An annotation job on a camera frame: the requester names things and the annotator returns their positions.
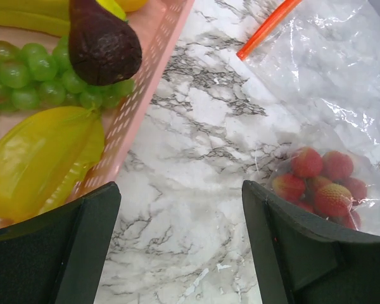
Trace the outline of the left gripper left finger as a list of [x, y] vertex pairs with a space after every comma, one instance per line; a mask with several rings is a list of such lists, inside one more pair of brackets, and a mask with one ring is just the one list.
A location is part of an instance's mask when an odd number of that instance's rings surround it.
[[120, 208], [109, 182], [0, 229], [0, 303], [93, 303]]

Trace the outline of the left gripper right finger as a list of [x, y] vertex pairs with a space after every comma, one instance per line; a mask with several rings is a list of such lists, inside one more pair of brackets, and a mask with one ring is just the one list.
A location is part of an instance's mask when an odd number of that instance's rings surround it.
[[324, 220], [251, 180], [242, 201], [264, 303], [380, 303], [380, 236]]

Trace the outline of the fake red strawberries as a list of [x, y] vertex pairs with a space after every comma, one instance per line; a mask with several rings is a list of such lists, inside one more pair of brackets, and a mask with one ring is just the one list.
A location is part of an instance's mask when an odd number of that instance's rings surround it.
[[355, 208], [367, 199], [367, 184], [354, 177], [351, 156], [338, 150], [321, 154], [298, 148], [270, 178], [269, 189], [287, 202], [319, 217], [360, 230]]

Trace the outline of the fake yellow starfruit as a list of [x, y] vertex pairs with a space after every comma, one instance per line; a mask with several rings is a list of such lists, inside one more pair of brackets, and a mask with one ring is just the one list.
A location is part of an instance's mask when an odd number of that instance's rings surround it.
[[62, 106], [18, 123], [0, 139], [0, 219], [22, 222], [62, 205], [104, 147], [94, 108]]

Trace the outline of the fake green grapes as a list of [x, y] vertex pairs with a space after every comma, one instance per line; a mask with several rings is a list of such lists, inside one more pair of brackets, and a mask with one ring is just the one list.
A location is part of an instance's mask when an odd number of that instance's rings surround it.
[[66, 37], [51, 52], [34, 42], [17, 47], [0, 40], [0, 113], [55, 106], [115, 108], [134, 86], [133, 79], [104, 86], [84, 82], [70, 64]]

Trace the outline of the zip bag with yellow fruit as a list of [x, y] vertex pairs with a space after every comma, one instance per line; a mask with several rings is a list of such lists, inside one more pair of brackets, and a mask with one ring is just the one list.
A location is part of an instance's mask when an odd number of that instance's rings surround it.
[[368, 1], [284, 1], [237, 52], [300, 139], [380, 164], [380, 16]]

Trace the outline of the fake dark eggplant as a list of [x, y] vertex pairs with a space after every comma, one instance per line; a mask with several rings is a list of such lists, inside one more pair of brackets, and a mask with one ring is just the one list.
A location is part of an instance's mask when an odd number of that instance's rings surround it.
[[70, 63], [84, 82], [108, 86], [138, 72], [141, 44], [116, 1], [70, 1], [69, 19]]

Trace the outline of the zip bag with red fruit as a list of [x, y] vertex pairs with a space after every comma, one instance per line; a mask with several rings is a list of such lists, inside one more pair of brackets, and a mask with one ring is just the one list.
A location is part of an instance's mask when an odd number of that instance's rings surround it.
[[380, 172], [325, 125], [301, 128], [267, 188], [323, 219], [380, 236]]

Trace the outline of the fake banana bunch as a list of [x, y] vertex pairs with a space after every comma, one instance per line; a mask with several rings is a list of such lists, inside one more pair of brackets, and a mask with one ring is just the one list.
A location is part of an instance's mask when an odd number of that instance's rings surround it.
[[0, 26], [61, 37], [77, 25], [132, 31], [116, 1], [0, 1]]

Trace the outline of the fake yellow mango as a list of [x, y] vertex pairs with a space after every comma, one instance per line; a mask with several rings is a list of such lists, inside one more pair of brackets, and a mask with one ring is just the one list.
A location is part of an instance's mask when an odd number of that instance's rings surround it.
[[116, 0], [116, 2], [126, 13], [130, 13], [141, 9], [148, 0]]

